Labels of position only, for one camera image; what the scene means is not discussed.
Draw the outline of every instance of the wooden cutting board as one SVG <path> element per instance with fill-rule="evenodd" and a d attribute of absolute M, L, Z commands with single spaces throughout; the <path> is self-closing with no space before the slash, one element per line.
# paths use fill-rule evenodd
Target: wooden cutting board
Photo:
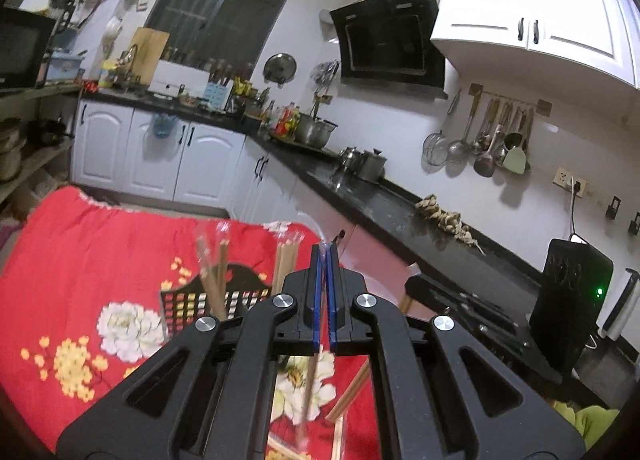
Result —
<path fill-rule="evenodd" d="M 156 66 L 162 56 L 164 46 L 169 40 L 169 33 L 138 27 L 136 33 L 131 38 L 129 47 L 138 45 L 138 55 L 133 61 L 131 70 L 140 76 L 140 84 L 148 85 L 156 72 Z"/>

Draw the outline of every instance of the green cloth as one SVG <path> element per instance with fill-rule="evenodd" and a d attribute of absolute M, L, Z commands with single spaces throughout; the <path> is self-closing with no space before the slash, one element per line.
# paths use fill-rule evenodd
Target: green cloth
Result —
<path fill-rule="evenodd" d="M 582 435 L 587 451 L 604 435 L 620 413 L 618 410 L 605 410 L 600 406 L 590 406 L 575 413 L 564 402 L 558 401 L 554 403 L 554 409 Z"/>

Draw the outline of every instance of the range hood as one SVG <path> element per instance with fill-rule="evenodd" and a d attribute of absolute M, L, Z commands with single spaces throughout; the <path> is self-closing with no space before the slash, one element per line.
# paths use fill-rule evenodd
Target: range hood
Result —
<path fill-rule="evenodd" d="M 445 59 L 431 43 L 438 0 L 363 0 L 331 12 L 342 82 L 443 97 Z"/>

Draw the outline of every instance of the green spatula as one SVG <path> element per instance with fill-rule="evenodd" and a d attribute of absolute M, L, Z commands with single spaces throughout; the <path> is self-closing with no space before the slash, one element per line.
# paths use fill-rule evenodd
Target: green spatula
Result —
<path fill-rule="evenodd" d="M 529 110 L 529 118 L 527 119 L 527 122 L 529 123 L 529 125 L 527 126 L 527 137 L 523 137 L 518 146 L 509 150 L 507 156 L 504 158 L 504 162 L 502 163 L 503 167 L 519 175 L 522 175 L 524 173 L 525 166 L 527 166 L 527 154 L 522 150 L 522 145 L 524 144 L 524 141 L 528 139 L 531 133 L 533 115 L 533 109 Z"/>

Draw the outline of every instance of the white cabinet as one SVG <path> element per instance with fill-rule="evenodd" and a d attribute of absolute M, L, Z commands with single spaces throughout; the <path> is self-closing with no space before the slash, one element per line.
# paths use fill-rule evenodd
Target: white cabinet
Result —
<path fill-rule="evenodd" d="M 341 256 L 349 244 L 355 225 L 331 207 L 324 199 L 316 194 L 309 186 L 298 181 L 291 201 L 287 207 L 287 220 L 304 224 L 328 242 L 338 237 L 338 256 Z"/>
<path fill-rule="evenodd" d="M 258 168 L 257 186 L 249 199 L 247 221 L 265 224 L 287 214 L 296 176 L 274 157 L 267 156 Z"/>
<path fill-rule="evenodd" d="M 379 240 L 356 226 L 340 257 L 340 264 L 364 276 L 367 290 L 395 305 L 404 296 L 404 284 L 409 278 L 407 263 L 387 249 Z M 409 315 L 431 319 L 435 313 L 414 302 Z"/>
<path fill-rule="evenodd" d="M 120 191 L 133 108 L 82 101 L 76 119 L 72 182 Z"/>
<path fill-rule="evenodd" d="M 529 50 L 592 66 L 636 84 L 618 0 L 535 0 Z"/>
<path fill-rule="evenodd" d="M 530 0 L 441 0 L 431 38 L 525 48 L 529 19 Z"/>
<path fill-rule="evenodd" d="M 127 144 L 122 190 L 133 195 L 173 200 L 188 123 L 178 121 L 171 135 L 158 139 L 153 114 L 135 110 Z"/>
<path fill-rule="evenodd" d="M 258 171 L 267 156 L 267 152 L 257 143 L 249 138 L 245 139 L 236 168 L 236 180 L 229 207 L 229 214 L 236 220 L 248 221 L 250 203 L 258 186 Z"/>
<path fill-rule="evenodd" d="M 618 0 L 622 8 L 626 33 L 631 44 L 631 57 L 634 62 L 636 88 L 640 88 L 640 12 L 633 0 Z"/>
<path fill-rule="evenodd" d="M 174 200 L 226 209 L 244 135 L 191 123 L 185 140 Z"/>

